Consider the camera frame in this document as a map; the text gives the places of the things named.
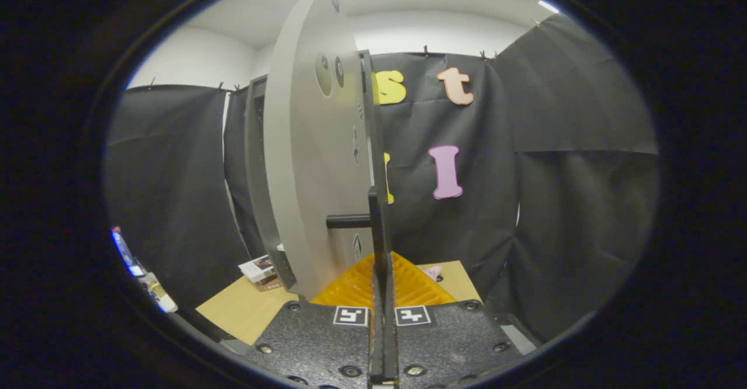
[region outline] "round hole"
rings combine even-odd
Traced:
[[[411,365],[408,368],[405,368],[405,373],[407,373],[408,376],[422,376],[425,374],[425,368],[423,366],[419,365]]]
[[[262,354],[271,354],[273,351],[272,347],[267,344],[259,344],[256,348]]]
[[[493,351],[495,351],[495,352],[504,352],[504,351],[506,351],[509,348],[511,348],[511,344],[509,344],[509,343],[499,343],[499,344],[496,344],[493,347]]]
[[[326,97],[329,97],[331,93],[331,67],[329,65],[329,59],[327,59],[326,55],[322,54],[322,52],[317,54],[314,63],[314,73],[317,76],[319,89]]]
[[[288,378],[291,379],[292,381],[296,381],[297,383],[309,384],[309,382],[307,382],[306,380],[304,380],[303,378],[300,378],[298,376],[288,376]]]
[[[340,89],[345,86],[345,72],[342,69],[342,61],[340,57],[334,59],[334,75],[337,78],[337,83],[340,85]]]
[[[346,377],[358,377],[361,375],[361,370],[355,366],[345,366],[340,369],[340,373]]]

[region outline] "wooden table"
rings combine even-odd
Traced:
[[[428,269],[434,265],[441,266],[444,279],[439,284],[451,296],[460,302],[470,299],[482,302],[461,262],[439,262],[418,267]],[[247,344],[254,344],[280,307],[291,300],[298,300],[298,296],[283,288],[261,292],[248,278],[241,277],[198,306],[197,311],[227,333]]]

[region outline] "yellow ribbed object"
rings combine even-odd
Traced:
[[[330,283],[312,303],[327,306],[374,306],[374,254],[366,256],[334,282]],[[395,278],[395,307],[432,306],[456,302],[451,294],[435,283],[412,262],[392,253]]]

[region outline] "screw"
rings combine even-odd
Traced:
[[[358,377],[361,375],[361,370],[355,366],[345,366],[340,369],[340,373],[347,377]]]
[[[264,354],[272,353],[273,349],[267,344],[260,344],[257,346],[257,351],[263,352]]]
[[[500,344],[496,344],[496,345],[495,345],[495,346],[493,347],[493,351],[496,351],[496,352],[504,352],[504,351],[506,351],[507,349],[509,349],[510,347],[511,347],[511,344],[509,344],[509,343],[500,343]]]
[[[288,378],[291,379],[292,381],[296,381],[301,384],[309,384],[309,382],[307,382],[306,380],[302,378],[299,378],[298,376],[288,376]]]
[[[409,376],[422,376],[425,374],[425,368],[422,366],[410,366],[405,369],[405,373]]]

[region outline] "black fabric curtain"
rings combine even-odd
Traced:
[[[222,162],[226,92],[153,86],[122,95],[104,161],[110,224],[192,322],[195,307],[241,277],[250,259]]]
[[[643,97],[597,40],[553,15],[497,58],[373,56],[402,73],[382,105],[395,251],[459,259],[486,306],[540,341],[599,309],[624,282],[657,203],[657,145]],[[457,105],[437,74],[469,75]],[[456,145],[464,193],[436,200],[428,149]]]
[[[226,182],[231,191],[236,222],[246,248],[254,259],[264,255],[265,251],[252,211],[249,183],[246,181],[245,112],[247,92],[248,89],[242,89],[230,96],[224,144],[226,145]]]

